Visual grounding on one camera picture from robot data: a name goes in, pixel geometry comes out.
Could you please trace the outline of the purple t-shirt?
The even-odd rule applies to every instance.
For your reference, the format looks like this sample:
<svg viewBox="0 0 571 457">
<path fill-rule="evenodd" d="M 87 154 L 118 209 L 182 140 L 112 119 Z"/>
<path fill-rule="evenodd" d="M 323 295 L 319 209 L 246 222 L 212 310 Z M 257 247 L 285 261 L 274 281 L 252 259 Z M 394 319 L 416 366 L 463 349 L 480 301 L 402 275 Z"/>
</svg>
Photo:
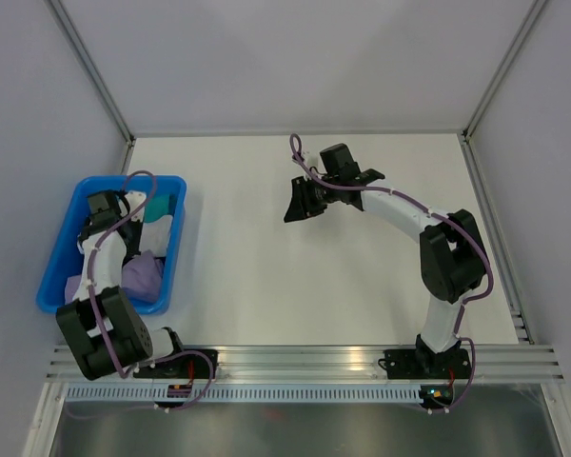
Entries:
<svg viewBox="0 0 571 457">
<path fill-rule="evenodd" d="M 92 264 L 94 295 L 99 298 L 105 290 L 120 287 L 129 300 L 155 303 L 163 281 L 163 262 L 150 250 L 126 261 L 117 271 L 117 262 L 97 254 Z"/>
</svg>

